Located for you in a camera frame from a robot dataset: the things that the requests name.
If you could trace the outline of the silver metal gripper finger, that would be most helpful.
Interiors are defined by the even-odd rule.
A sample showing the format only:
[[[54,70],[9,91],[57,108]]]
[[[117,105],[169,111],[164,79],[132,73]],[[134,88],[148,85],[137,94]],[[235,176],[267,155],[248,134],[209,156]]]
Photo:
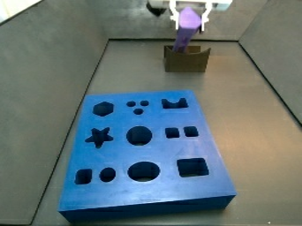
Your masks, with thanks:
[[[168,10],[171,12],[169,19],[175,22],[175,29],[179,28],[179,12],[176,10],[176,1],[168,1]]]

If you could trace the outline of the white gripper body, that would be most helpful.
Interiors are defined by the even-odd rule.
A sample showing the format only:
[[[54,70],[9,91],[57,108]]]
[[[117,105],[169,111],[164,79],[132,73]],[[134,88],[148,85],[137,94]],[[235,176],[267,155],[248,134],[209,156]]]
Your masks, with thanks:
[[[155,8],[184,8],[211,9],[224,11],[232,4],[232,0],[147,0]]]

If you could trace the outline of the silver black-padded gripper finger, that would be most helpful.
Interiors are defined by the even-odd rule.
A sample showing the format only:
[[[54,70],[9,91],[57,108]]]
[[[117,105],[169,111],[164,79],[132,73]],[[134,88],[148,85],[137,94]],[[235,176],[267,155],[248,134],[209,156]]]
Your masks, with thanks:
[[[205,23],[208,22],[208,14],[212,11],[212,2],[205,2],[205,9],[201,14],[201,25],[200,25],[200,31],[204,32],[205,30]]]

